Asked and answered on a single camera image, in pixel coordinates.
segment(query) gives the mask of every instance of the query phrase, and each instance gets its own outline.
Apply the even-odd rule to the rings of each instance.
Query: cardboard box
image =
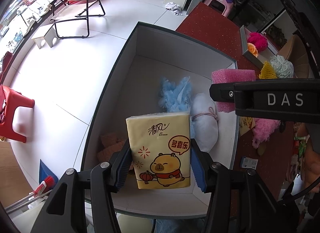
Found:
[[[23,175],[9,142],[0,142],[0,201],[3,207],[32,191]]]
[[[211,73],[237,68],[235,60],[198,40],[178,32],[139,22],[124,45],[99,99],[84,149],[82,169],[94,168],[101,150],[100,135],[116,133],[127,139],[126,118],[163,112],[159,107],[160,81],[166,77],[178,84],[190,77],[193,98],[209,94]],[[209,154],[228,168],[233,167],[239,117],[235,112],[217,113],[219,136]],[[141,190],[128,176],[117,194],[112,194],[116,212],[162,219],[205,216],[210,194],[198,188],[193,172],[190,187]]]

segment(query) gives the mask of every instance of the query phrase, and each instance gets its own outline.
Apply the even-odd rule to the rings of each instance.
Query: red broom head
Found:
[[[54,187],[56,184],[52,176],[48,176],[47,178],[44,179],[45,184],[47,185],[46,190],[49,190]]]

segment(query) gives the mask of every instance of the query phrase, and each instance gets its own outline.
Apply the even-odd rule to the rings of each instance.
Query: beige folding chair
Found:
[[[65,2],[63,0],[60,0],[64,4],[64,7],[59,12],[55,13],[54,12],[54,8],[55,8],[54,4],[57,1],[58,0],[54,0],[53,2],[50,3],[52,5],[52,13],[53,13],[53,17],[51,19],[53,20],[57,36],[60,39],[87,38],[87,37],[89,37],[89,34],[90,34],[89,17],[92,17],[92,16],[99,16],[100,17],[100,16],[105,16],[105,14],[106,14],[103,9],[103,6],[101,4],[101,0],[90,0],[90,2],[89,2],[89,0],[86,0],[86,3],[81,3],[81,1],[83,1],[83,0],[68,0],[67,4],[65,4]],[[99,2],[100,7],[103,11],[103,14],[89,15],[89,8],[96,2]],[[73,20],[86,20],[88,34],[86,36],[67,36],[67,37],[59,36],[56,24],[59,22],[73,21]]]

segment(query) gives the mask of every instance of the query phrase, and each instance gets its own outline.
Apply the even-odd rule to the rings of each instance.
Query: rope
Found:
[[[212,106],[209,107],[209,112],[197,114],[193,116],[192,120],[194,121],[197,117],[203,116],[203,115],[209,115],[209,116],[212,116],[214,119],[218,120],[218,116],[214,113],[214,109]]]

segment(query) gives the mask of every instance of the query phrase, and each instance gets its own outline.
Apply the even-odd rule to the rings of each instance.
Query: pink fluffy object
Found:
[[[279,127],[279,120],[255,118],[256,126],[252,129],[252,146],[257,149],[263,141],[268,141],[270,135]]]
[[[212,83],[232,83],[256,80],[254,70],[250,69],[219,69],[211,74]],[[218,112],[230,113],[235,110],[234,103],[217,102]]]
[[[258,32],[250,33],[248,42],[255,45],[258,52],[264,51],[268,47],[267,38]]]

